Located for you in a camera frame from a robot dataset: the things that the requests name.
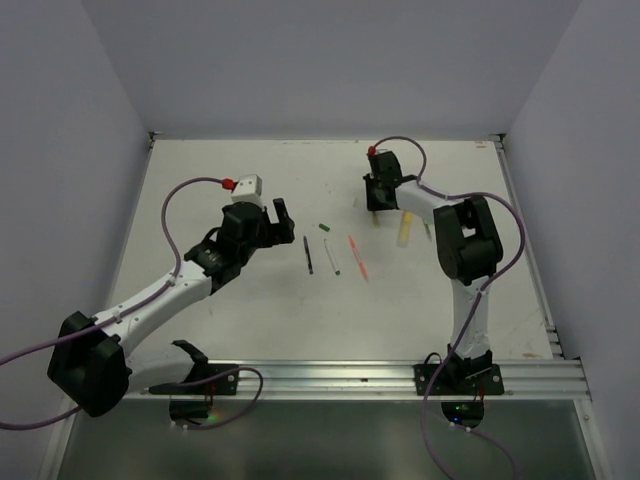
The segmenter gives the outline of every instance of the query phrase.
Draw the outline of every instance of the pen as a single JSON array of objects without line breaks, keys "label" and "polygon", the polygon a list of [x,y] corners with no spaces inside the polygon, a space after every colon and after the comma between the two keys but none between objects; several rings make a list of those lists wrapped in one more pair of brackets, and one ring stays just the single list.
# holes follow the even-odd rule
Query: pen
[{"label": "pen", "polygon": [[304,253],[307,256],[307,267],[309,267],[309,275],[313,275],[313,265],[311,265],[311,253],[309,252],[309,241],[307,240],[307,236],[302,237],[302,241],[304,242]]},{"label": "pen", "polygon": [[358,263],[358,267],[360,267],[360,273],[362,273],[362,278],[364,278],[365,282],[369,281],[369,275],[367,274],[367,269],[362,262],[362,258],[360,258],[360,252],[358,251],[358,247],[356,247],[356,242],[353,241],[351,235],[349,235],[349,245],[351,245],[351,251],[353,251],[353,256],[356,257],[356,262]]},{"label": "pen", "polygon": [[327,251],[327,256],[329,257],[329,262],[331,263],[331,268],[333,268],[333,273],[335,273],[336,275],[340,275],[340,267],[338,267],[338,261],[333,255],[333,251],[331,250],[329,242],[327,242],[326,238],[324,239],[324,249]]}]

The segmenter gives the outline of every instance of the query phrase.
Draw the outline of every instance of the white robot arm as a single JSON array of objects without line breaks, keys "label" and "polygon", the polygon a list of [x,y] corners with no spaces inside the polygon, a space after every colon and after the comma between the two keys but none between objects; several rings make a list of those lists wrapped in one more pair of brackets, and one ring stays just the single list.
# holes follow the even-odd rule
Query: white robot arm
[{"label": "white robot arm", "polygon": [[[453,332],[451,344],[460,336],[480,287],[496,273],[503,250],[488,204],[483,197],[452,202],[421,188],[413,176],[403,176],[391,151],[370,149],[371,173],[364,177],[367,209],[411,212],[436,231],[438,260],[453,288]],[[492,353],[487,333],[488,289],[455,348],[447,368],[448,381],[455,390],[469,378],[492,369]]]},{"label": "white robot arm", "polygon": [[295,225],[282,199],[273,201],[278,223],[270,222],[260,177],[242,177],[229,189],[233,203],[222,209],[222,225],[191,248],[177,269],[113,308],[91,318],[76,312],[63,322],[59,337],[75,337],[56,346],[47,375],[90,416],[108,412],[130,391],[220,373],[184,340],[152,356],[134,351],[180,311],[236,278],[257,249],[293,242]]},{"label": "white robot arm", "polygon": [[[436,197],[420,188],[418,180],[411,179],[400,184],[395,189],[396,203],[398,210],[411,212],[422,218],[422,220],[433,225],[435,222],[434,212],[445,206],[453,206],[453,202],[448,202]],[[457,278],[451,279],[453,288],[453,333],[451,334],[451,344],[456,338],[469,315],[469,310],[473,304],[478,289],[486,282],[487,276],[474,279],[465,285]],[[462,341],[456,348],[456,353],[462,358],[476,358],[485,354],[489,347],[489,335],[487,330],[489,298],[485,295],[476,310],[473,320],[465,331]]]}]

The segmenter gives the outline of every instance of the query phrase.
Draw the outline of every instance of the white wall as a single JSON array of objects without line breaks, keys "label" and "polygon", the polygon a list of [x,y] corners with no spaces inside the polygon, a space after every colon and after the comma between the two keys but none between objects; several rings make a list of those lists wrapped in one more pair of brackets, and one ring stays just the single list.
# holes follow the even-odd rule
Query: white wall
[{"label": "white wall", "polygon": [[579,0],[83,0],[145,126],[505,132]]},{"label": "white wall", "polygon": [[[78,1],[0,2],[0,356],[103,306],[146,134]],[[57,412],[51,350],[0,369],[2,421]],[[37,475],[50,429],[0,431],[0,478]]]},{"label": "white wall", "polygon": [[640,3],[584,0],[507,136],[560,336],[616,478],[640,478]]}]

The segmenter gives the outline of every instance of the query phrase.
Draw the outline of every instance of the white table surface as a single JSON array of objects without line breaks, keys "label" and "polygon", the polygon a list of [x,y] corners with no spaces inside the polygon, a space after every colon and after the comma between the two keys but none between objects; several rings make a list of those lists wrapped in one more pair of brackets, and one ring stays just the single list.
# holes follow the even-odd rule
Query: white table surface
[{"label": "white table surface", "polygon": [[[372,142],[272,140],[159,140],[144,180],[114,302],[125,300],[172,266],[160,228],[160,206],[169,190],[196,176],[257,173],[263,199],[283,197],[296,222],[292,245],[259,250],[240,277],[158,329],[139,350],[151,352],[186,339],[212,359],[419,360],[445,352],[452,330],[449,279],[436,248],[414,217],[406,248],[396,245],[401,212],[378,214],[375,228],[366,210],[362,176]],[[403,173],[416,173],[417,150],[396,152]],[[451,193],[488,190],[506,198],[493,144],[423,142],[429,154],[425,180]],[[222,220],[228,192],[196,184],[169,207],[169,228],[182,252]],[[518,237],[510,215],[491,202],[505,248]],[[270,212],[275,220],[273,207]],[[329,233],[318,223],[331,227]],[[362,279],[347,241],[355,239],[370,282]],[[307,272],[302,237],[307,235],[314,275]],[[327,238],[341,266],[335,276],[324,251]],[[489,333],[497,359],[552,358],[531,274],[523,260],[492,286]]]}]

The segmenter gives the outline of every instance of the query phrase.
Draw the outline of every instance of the orange marker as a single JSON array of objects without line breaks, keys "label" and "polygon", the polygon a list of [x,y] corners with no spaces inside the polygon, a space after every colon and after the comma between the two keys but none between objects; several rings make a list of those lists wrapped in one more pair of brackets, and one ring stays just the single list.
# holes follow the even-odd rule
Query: orange marker
[{"label": "orange marker", "polygon": [[353,241],[351,235],[349,235],[349,245],[351,245],[351,251],[353,252],[353,256],[356,257],[356,262],[358,263],[358,267],[360,267],[360,273],[362,273],[362,278],[364,278],[365,282],[369,281],[369,275],[367,274],[367,269],[362,262],[362,258],[360,258],[360,252],[358,251],[358,247],[356,247],[356,242]]}]

